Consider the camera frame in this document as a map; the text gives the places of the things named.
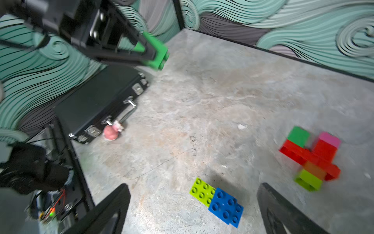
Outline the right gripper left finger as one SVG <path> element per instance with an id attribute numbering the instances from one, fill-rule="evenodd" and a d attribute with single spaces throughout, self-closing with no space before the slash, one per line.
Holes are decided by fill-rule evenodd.
<path id="1" fill-rule="evenodd" d="M 128 185 L 120 184 L 83 219 L 74 224 L 67 234 L 121 234 L 130 204 Z"/>

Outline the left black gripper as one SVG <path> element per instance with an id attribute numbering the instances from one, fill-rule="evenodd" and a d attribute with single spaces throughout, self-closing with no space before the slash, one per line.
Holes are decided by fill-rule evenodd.
<path id="1" fill-rule="evenodd" d="M 112 1 L 18 1 L 17 16 L 101 63 L 141 65 L 141 59 L 156 56 L 156 49 Z M 133 45 L 140 43 L 144 51 L 120 49 L 122 37 Z"/>

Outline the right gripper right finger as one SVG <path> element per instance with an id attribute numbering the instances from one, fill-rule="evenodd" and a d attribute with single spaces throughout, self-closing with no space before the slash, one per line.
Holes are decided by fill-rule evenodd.
<path id="1" fill-rule="evenodd" d="M 257 201 L 268 234 L 326 234 L 268 183 L 262 183 Z"/>

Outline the blue lego brick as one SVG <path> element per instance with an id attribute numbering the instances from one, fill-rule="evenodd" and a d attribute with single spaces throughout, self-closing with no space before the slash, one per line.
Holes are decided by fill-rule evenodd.
<path id="1" fill-rule="evenodd" d="M 238 228 L 244 207 L 236 198 L 217 188 L 208 210 L 225 224 Z"/>

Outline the lime long lego brick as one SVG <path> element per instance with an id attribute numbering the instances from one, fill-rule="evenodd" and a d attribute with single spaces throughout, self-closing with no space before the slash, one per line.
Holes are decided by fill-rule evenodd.
<path id="1" fill-rule="evenodd" d="M 197 178 L 190 189 L 190 194 L 200 201 L 206 207 L 209 207 L 216 189 L 209 184 L 205 183 L 200 178 Z"/>

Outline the long red lego brick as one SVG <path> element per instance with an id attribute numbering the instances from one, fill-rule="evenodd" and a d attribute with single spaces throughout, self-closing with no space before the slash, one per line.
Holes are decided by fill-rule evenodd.
<path id="1" fill-rule="evenodd" d="M 338 149 L 323 140 L 319 139 L 312 151 L 286 140 L 279 151 L 302 167 L 307 162 L 317 165 L 327 173 L 325 181 L 335 180 L 340 177 L 341 170 L 333 164 Z"/>

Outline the lime small lego brick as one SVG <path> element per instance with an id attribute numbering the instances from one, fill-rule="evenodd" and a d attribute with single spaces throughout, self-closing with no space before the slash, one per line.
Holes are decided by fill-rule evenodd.
<path id="1" fill-rule="evenodd" d="M 319 191 L 322 186 L 322 180 L 305 169 L 299 172 L 295 182 L 309 192 Z"/>

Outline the orange lego brick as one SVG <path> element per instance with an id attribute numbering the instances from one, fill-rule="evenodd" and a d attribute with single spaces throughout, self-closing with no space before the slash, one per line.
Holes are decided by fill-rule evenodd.
<path id="1" fill-rule="evenodd" d="M 326 176 L 327 173 L 323 169 L 318 167 L 317 165 L 315 165 L 311 162 L 307 162 L 303 166 L 303 169 L 305 169 L 306 171 L 308 171 L 309 173 L 311 173 L 313 176 L 317 177 L 318 179 L 320 179 L 322 181 L 325 180 L 325 176 Z"/>

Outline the dark green lego brick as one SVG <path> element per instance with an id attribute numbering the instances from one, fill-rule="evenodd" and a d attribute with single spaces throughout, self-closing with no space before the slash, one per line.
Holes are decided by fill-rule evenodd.
<path id="1" fill-rule="evenodd" d="M 310 133 L 307 130 L 302 129 L 299 126 L 294 126 L 289 133 L 287 140 L 291 141 L 301 148 L 304 148 L 308 142 L 309 137 Z"/>

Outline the pink lego brick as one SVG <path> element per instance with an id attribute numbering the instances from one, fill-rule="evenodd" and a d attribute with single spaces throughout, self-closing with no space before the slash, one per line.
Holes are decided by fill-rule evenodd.
<path id="1" fill-rule="evenodd" d="M 326 143 L 336 147 L 339 149 L 341 141 L 338 137 L 328 133 L 328 132 L 322 132 L 320 133 L 318 139 L 325 141 Z"/>

